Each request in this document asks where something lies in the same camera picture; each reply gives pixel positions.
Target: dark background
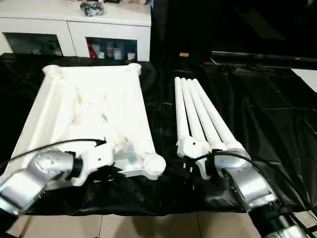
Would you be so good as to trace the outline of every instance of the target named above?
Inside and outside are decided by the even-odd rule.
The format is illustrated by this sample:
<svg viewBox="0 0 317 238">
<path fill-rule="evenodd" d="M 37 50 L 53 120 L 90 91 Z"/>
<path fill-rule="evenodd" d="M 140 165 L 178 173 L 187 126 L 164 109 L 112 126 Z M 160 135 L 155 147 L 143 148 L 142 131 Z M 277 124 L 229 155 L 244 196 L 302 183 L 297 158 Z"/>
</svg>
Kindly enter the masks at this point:
<svg viewBox="0 0 317 238">
<path fill-rule="evenodd" d="M 151 53 L 160 45 L 161 59 L 187 52 L 210 61 L 212 51 L 317 56 L 314 0 L 155 0 L 153 19 Z"/>
</svg>

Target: white 3d printed part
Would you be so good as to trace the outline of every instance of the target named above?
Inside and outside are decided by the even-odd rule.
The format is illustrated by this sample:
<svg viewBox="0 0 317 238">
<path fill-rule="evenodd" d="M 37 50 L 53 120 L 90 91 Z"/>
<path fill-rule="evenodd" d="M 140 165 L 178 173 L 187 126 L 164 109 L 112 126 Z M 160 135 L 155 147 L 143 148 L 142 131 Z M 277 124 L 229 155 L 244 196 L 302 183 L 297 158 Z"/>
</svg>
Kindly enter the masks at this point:
<svg viewBox="0 0 317 238">
<path fill-rule="evenodd" d="M 62 140 L 106 139 L 115 152 L 114 166 L 127 177 L 144 175 L 156 180 L 163 173 L 166 163 L 156 153 L 152 141 L 139 82 L 139 64 L 49 65 L 43 72 L 44 81 L 13 156 Z M 92 146 L 95 143 L 72 142 L 58 148 L 81 153 Z M 25 168 L 33 156 L 10 162 L 1 179 Z"/>
<path fill-rule="evenodd" d="M 186 80 L 176 77 L 175 97 L 177 155 L 180 158 L 186 156 L 196 159 L 208 154 L 213 149 L 244 150 L 196 79 Z M 202 178 L 208 180 L 210 176 L 206 173 L 206 160 L 207 158 L 200 159 L 196 161 L 196 164 Z"/>
</svg>

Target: television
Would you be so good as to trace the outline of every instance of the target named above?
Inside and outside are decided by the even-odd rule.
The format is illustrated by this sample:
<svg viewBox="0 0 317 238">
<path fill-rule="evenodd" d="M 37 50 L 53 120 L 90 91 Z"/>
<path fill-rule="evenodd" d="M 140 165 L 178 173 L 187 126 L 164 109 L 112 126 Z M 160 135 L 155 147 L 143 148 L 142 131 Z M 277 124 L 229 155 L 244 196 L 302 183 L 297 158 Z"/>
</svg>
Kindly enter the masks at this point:
<svg viewBox="0 0 317 238">
<path fill-rule="evenodd" d="M 316 31 L 315 0 L 170 0 L 165 55 L 317 61 Z"/>
</svg>

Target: table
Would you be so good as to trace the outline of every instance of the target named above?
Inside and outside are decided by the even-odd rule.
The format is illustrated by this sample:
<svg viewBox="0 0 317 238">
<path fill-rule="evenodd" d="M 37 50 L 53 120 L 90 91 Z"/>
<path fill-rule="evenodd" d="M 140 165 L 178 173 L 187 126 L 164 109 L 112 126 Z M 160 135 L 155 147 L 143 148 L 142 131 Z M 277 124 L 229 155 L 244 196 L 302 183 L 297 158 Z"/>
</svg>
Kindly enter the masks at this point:
<svg viewBox="0 0 317 238">
<path fill-rule="evenodd" d="M 31 109 L 48 64 L 89 66 L 125 64 L 119 61 L 77 57 L 18 56 L 0 58 L 2 81 L 1 125 L 5 135 L 2 158 L 11 155 Z M 317 95 L 290 69 L 201 66 L 192 68 L 153 67 L 141 62 L 140 76 L 150 129 L 158 154 L 167 169 L 158 181 L 145 177 L 118 178 L 82 187 L 50 191 L 29 214 L 33 215 L 166 215 L 191 211 L 244 212 L 219 179 L 194 179 L 195 189 L 177 173 L 182 161 L 176 156 L 174 77 L 199 78 L 206 93 L 236 138 L 253 160 L 261 157 L 286 171 L 301 191 L 307 190 L 317 204 Z M 287 183 L 259 163 L 279 188 L 279 194 L 294 211 L 302 207 Z"/>
</svg>

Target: white cabinet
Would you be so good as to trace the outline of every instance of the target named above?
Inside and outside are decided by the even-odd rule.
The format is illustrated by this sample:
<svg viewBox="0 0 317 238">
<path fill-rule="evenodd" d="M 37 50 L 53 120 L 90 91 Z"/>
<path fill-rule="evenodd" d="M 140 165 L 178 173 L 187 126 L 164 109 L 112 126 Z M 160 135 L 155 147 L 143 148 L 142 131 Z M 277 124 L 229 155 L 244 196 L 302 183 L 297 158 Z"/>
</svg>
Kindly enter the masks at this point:
<svg viewBox="0 0 317 238">
<path fill-rule="evenodd" d="M 101 51 L 109 45 L 120 49 L 123 60 L 128 52 L 138 61 L 150 60 L 149 4 L 106 3 L 105 14 L 95 17 L 86 17 L 79 5 L 70 0 L 0 1 L 0 55 L 61 52 L 89 57 L 89 42 L 99 44 Z"/>
<path fill-rule="evenodd" d="M 0 55 L 54 51 L 64 56 L 76 55 L 66 21 L 0 18 L 0 31 Z"/>
<path fill-rule="evenodd" d="M 76 55 L 79 57 L 89 57 L 87 39 L 99 38 L 106 39 L 108 43 L 116 42 L 116 40 L 120 39 L 127 40 L 125 45 L 131 45 L 133 42 L 136 42 L 137 47 L 136 50 L 133 51 L 136 51 L 137 59 L 139 61 L 150 60 L 150 27 L 88 22 L 68 22 L 68 26 L 73 39 Z M 129 50 L 124 50 L 122 52 L 123 59 L 126 59 L 128 51 Z"/>
</svg>

